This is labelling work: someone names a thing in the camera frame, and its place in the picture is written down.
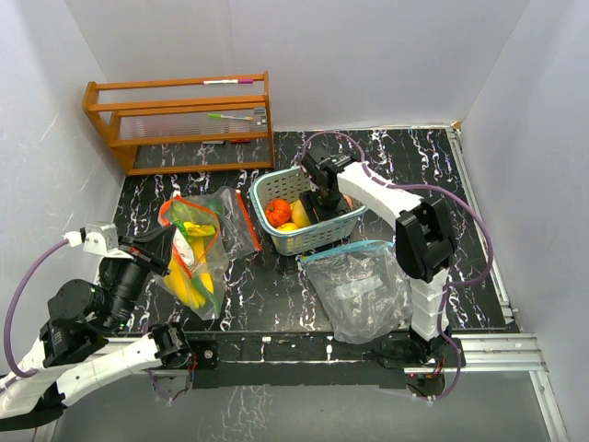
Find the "yellow pear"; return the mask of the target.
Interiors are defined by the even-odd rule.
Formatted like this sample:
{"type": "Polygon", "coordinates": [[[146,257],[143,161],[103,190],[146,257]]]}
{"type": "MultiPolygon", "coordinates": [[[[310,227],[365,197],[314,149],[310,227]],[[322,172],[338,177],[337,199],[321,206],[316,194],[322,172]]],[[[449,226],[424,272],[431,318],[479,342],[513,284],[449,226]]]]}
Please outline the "yellow pear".
{"type": "Polygon", "coordinates": [[[305,228],[311,225],[306,209],[300,200],[291,204],[291,221],[298,228],[305,228]]]}

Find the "yellow bananas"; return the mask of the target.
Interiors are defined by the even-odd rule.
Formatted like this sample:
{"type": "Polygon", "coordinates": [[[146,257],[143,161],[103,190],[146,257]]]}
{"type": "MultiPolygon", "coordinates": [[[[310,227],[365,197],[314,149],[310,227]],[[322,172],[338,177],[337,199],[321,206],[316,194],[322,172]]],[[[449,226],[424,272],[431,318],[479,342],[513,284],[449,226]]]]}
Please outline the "yellow bananas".
{"type": "Polygon", "coordinates": [[[213,279],[205,267],[205,240],[213,237],[216,230],[211,225],[188,221],[177,223],[176,228],[169,274],[164,277],[164,284],[185,306],[204,308],[212,304],[214,294],[213,279]]]}

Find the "orange carrot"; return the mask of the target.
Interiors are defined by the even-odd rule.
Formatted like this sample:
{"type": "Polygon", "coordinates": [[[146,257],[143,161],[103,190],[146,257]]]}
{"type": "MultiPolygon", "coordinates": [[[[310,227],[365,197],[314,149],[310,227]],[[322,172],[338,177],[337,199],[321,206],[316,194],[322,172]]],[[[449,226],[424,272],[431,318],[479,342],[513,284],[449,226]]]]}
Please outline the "orange carrot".
{"type": "Polygon", "coordinates": [[[264,210],[266,220],[274,228],[288,223],[291,219],[291,213],[291,205],[280,198],[271,200],[264,210]]]}

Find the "clear zip bag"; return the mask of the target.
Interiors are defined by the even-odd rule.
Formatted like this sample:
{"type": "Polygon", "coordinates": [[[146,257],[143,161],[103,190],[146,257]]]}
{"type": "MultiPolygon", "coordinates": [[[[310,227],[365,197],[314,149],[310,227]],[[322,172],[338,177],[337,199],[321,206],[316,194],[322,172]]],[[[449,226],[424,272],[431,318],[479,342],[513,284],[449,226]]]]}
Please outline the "clear zip bag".
{"type": "Polygon", "coordinates": [[[168,275],[160,284],[201,320],[218,319],[228,268],[218,212],[176,194],[160,207],[158,222],[176,228],[168,275]]]}
{"type": "Polygon", "coordinates": [[[392,242],[356,241],[305,256],[301,263],[336,341],[369,343],[410,326],[409,280],[392,242]]]}
{"type": "Polygon", "coordinates": [[[244,259],[260,250],[260,241],[240,190],[224,186],[205,195],[204,199],[220,221],[222,242],[232,258],[244,259]]]}

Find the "clear zip top bag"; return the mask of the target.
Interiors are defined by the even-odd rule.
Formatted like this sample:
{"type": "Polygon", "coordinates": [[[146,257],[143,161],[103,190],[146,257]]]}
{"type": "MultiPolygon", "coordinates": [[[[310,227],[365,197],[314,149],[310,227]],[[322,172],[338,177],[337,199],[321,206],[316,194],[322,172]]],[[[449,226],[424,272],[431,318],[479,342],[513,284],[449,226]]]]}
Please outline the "clear zip top bag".
{"type": "Polygon", "coordinates": [[[260,250],[260,241],[240,190],[224,186],[205,195],[204,199],[220,221],[222,242],[232,258],[244,259],[260,250]]]}

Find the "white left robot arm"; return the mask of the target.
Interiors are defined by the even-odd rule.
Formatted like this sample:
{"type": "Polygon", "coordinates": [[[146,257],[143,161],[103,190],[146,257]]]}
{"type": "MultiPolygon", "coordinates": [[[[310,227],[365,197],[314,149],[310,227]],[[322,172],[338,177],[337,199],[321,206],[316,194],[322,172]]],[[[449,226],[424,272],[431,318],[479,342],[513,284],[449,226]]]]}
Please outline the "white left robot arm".
{"type": "Polygon", "coordinates": [[[65,233],[42,253],[22,277],[6,313],[3,342],[10,371],[1,378],[2,431],[49,424],[111,382],[187,363],[191,347],[177,323],[156,325],[138,340],[96,355],[108,346],[109,336],[128,322],[148,280],[169,274],[173,247],[180,238],[174,225],[140,237],[122,237],[112,223],[98,223],[65,233]],[[40,265],[65,246],[82,247],[101,257],[99,281],[64,283],[47,302],[49,318],[38,338],[17,361],[11,347],[17,302],[40,265]]]}

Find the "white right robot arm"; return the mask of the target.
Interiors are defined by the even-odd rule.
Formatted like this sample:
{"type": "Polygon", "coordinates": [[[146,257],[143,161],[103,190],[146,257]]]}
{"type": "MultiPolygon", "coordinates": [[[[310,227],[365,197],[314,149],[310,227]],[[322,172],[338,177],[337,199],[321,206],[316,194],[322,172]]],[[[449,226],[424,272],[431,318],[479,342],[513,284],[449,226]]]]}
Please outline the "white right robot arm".
{"type": "Polygon", "coordinates": [[[311,189],[299,196],[311,224],[348,214],[353,199],[394,229],[397,262],[412,292],[410,331],[419,336],[410,342],[410,354],[421,365],[433,364],[444,351],[438,337],[448,320],[441,302],[456,251],[445,202],[397,189],[365,162],[322,148],[303,155],[301,170],[311,182],[311,189]]]}

